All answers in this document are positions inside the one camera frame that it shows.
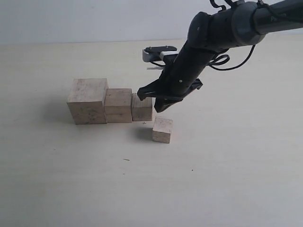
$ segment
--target large wooden block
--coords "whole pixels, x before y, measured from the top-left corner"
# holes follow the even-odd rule
[[[152,98],[141,101],[136,93],[132,95],[133,122],[152,121]]]
[[[67,105],[75,124],[106,124],[107,79],[75,79]]]
[[[108,123],[131,123],[132,90],[130,88],[109,88],[104,109]]]
[[[152,140],[161,143],[170,143],[171,132],[172,120],[156,117],[152,129]]]

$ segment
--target stack of wooden blocks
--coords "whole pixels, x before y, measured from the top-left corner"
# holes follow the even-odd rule
[[[152,98],[141,101],[130,88],[109,88],[106,78],[75,79],[67,105],[75,124],[152,121]],[[152,134],[157,142],[170,143],[172,120],[155,118]]]

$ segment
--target black robotic arm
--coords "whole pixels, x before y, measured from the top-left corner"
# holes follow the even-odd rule
[[[216,70],[233,70],[251,56],[255,45],[266,34],[303,27],[303,0],[285,0],[268,5],[263,1],[245,2],[225,0],[230,6],[212,6],[221,10],[209,15],[199,12],[192,20],[187,40],[180,52],[173,46],[148,47],[143,50],[143,61],[163,67],[160,77],[137,95],[141,100],[154,97],[155,110],[160,113],[203,85],[198,76],[206,66]],[[252,46],[248,58],[239,66],[218,69],[229,56],[225,53],[235,47]]]

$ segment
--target white wall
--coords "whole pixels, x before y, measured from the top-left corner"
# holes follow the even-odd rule
[[[0,0],[0,44],[185,38],[199,11],[217,10],[209,0]]]

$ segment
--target white table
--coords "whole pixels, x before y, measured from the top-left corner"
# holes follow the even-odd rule
[[[136,92],[160,74],[142,49],[183,43],[0,47],[1,227],[303,225],[303,36],[205,69],[201,90],[157,114],[174,121],[170,144],[150,141],[152,122],[73,124],[74,78]]]

